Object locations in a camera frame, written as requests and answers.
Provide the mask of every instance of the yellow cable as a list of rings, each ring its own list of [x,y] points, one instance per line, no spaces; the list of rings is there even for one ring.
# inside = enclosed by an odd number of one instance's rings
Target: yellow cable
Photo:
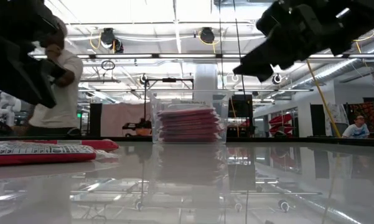
[[[234,103],[232,102],[232,98],[231,98],[231,107],[232,107],[232,112],[234,113],[234,119],[236,121],[236,113],[234,109]],[[239,124],[238,123],[236,123],[236,135],[239,137]]]
[[[374,36],[374,30],[372,32],[373,32],[372,35],[370,35],[369,37],[358,39],[358,40],[353,40],[353,41],[359,42],[359,41],[364,41],[364,40],[371,39]]]
[[[355,44],[357,45],[358,52],[360,52],[360,54],[362,54],[361,48],[360,48],[360,45],[358,44],[358,42],[356,42]]]
[[[341,138],[342,136],[340,135],[339,130],[338,130],[337,127],[336,127],[335,121],[334,121],[334,119],[333,119],[333,117],[332,117],[332,115],[331,115],[331,113],[330,113],[330,110],[329,110],[329,108],[328,108],[328,105],[327,105],[327,103],[326,103],[326,101],[325,101],[324,94],[322,94],[322,91],[321,91],[321,89],[319,88],[319,84],[318,84],[318,82],[317,82],[316,76],[314,75],[314,72],[312,71],[312,68],[311,68],[311,65],[310,65],[310,61],[308,61],[308,60],[307,60],[307,66],[309,67],[309,70],[310,70],[310,74],[311,74],[311,76],[312,76],[312,79],[313,79],[314,83],[315,83],[316,86],[317,86],[318,92],[319,92],[319,94],[320,94],[320,96],[321,96],[321,99],[322,99],[322,103],[324,104],[324,107],[325,107],[325,109],[326,109],[326,112],[327,112],[327,114],[328,114],[328,116],[329,116],[329,118],[330,118],[330,122],[332,123],[332,126],[333,126],[334,129],[335,129],[336,136],[337,136],[338,138]],[[339,160],[340,160],[340,154],[337,153],[337,155],[336,155],[336,164],[335,164],[334,171],[333,171],[333,173],[332,173],[332,180],[330,181],[330,189],[329,189],[328,200],[327,200],[327,203],[326,203],[326,206],[325,206],[325,212],[324,212],[324,214],[323,214],[323,216],[322,216],[321,224],[324,224],[324,223],[325,223],[326,215],[327,215],[327,212],[328,212],[328,210],[329,210],[330,198],[332,197],[332,193],[333,193],[333,191],[334,191],[334,185],[335,185],[336,173],[337,173],[337,171],[338,171],[338,169],[339,169]]]
[[[91,45],[91,47],[92,48],[94,48],[94,49],[98,49],[98,48],[100,48],[100,45],[101,45],[101,34],[102,34],[102,32],[100,32],[100,37],[99,37],[99,39],[98,39],[98,46],[97,47],[95,47],[94,45],[93,45],[93,33],[91,33],[91,38],[90,38],[90,45]]]

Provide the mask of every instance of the wall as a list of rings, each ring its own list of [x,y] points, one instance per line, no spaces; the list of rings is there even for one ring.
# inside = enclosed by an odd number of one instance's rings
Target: wall
[[[310,104],[322,104],[320,94],[316,87],[312,92],[297,92],[291,101],[276,101],[275,105],[262,106],[253,112],[253,117],[297,107],[299,111],[299,136],[312,136],[311,109]],[[334,82],[329,81],[321,87],[324,98],[328,103],[335,103]]]
[[[374,86],[369,84],[349,85],[336,84],[335,85],[335,100],[337,104],[346,103],[363,103],[363,98],[374,97]]]

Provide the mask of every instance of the person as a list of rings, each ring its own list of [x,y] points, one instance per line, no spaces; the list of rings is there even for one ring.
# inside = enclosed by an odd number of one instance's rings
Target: person
[[[369,130],[365,124],[365,118],[361,115],[354,120],[355,124],[350,125],[343,133],[343,138],[363,139],[369,136]]]
[[[83,62],[64,49],[67,27],[55,17],[59,30],[40,42],[48,60],[63,68],[65,73],[53,81],[52,91],[57,104],[53,108],[36,105],[29,120],[26,136],[66,135],[77,130],[78,83],[83,73]]]

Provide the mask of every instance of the black cable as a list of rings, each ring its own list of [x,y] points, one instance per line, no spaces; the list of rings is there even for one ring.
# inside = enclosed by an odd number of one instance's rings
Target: black cable
[[[220,20],[220,54],[222,55],[222,83],[224,90],[224,67],[223,67],[223,32],[222,32],[222,2],[218,2],[218,18]]]
[[[238,52],[239,52],[239,60],[240,60],[240,63],[242,64],[242,56],[241,56],[241,43],[240,43],[240,40],[239,40],[239,29],[238,29],[238,19],[236,18],[236,6],[235,6],[235,0],[232,1],[233,2],[233,6],[234,6],[234,13],[235,13],[235,26],[236,26],[236,38],[238,38]],[[243,100],[245,101],[246,103],[246,93],[245,93],[245,82],[243,80],[243,75],[241,75],[241,80],[242,80],[242,90],[243,90]],[[252,109],[250,108],[250,103],[248,103],[248,116],[250,114],[250,111]],[[248,201],[249,201],[249,190],[246,191],[246,206],[245,206],[245,224],[248,224]]]
[[[242,64],[241,42],[239,40],[239,29],[238,29],[238,19],[236,18],[235,0],[233,0],[233,6],[234,6],[234,13],[235,13],[236,38],[238,39],[239,61],[240,61],[240,64]],[[241,75],[241,80],[242,80],[243,100],[245,101],[245,103],[248,104],[248,114],[247,114],[247,117],[246,117],[246,122],[249,120],[249,129],[248,129],[249,131],[248,131],[248,133],[249,133],[249,136],[250,136],[250,130],[252,128],[252,125],[250,125],[250,124],[253,123],[253,121],[250,120],[249,115],[250,115],[250,111],[252,111],[253,109],[250,108],[250,103],[246,102],[245,81],[243,80],[243,75]]]

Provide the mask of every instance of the red bag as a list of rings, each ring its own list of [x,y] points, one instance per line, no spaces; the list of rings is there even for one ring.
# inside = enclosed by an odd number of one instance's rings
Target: red bag
[[[216,118],[214,113],[204,113],[204,114],[192,114],[192,115],[185,115],[179,117],[168,117],[168,118],[161,118],[160,121],[163,123],[173,123],[173,122],[182,122],[182,121],[191,121],[191,120],[207,120]]]
[[[216,129],[219,127],[217,123],[208,123],[208,124],[189,124],[183,126],[162,126],[160,131],[182,131],[182,130],[191,130],[191,129]]]
[[[213,117],[209,119],[193,119],[189,121],[176,121],[176,122],[162,122],[162,126],[166,128],[173,128],[178,126],[185,126],[185,125],[206,125],[206,124],[217,124],[219,122],[219,118]]]
[[[219,139],[217,134],[172,134],[165,135],[163,142],[213,143]]]
[[[212,107],[203,107],[203,108],[190,108],[186,110],[176,110],[176,111],[161,111],[157,114],[160,118],[174,118],[181,116],[190,116],[198,114],[210,114],[215,110]]]
[[[174,135],[189,135],[189,134],[213,134],[213,133],[219,133],[220,131],[223,131],[222,128],[219,126],[214,127],[206,127],[206,128],[199,128],[199,129],[170,129],[161,131],[159,133],[160,138],[164,138],[166,136],[174,136]]]

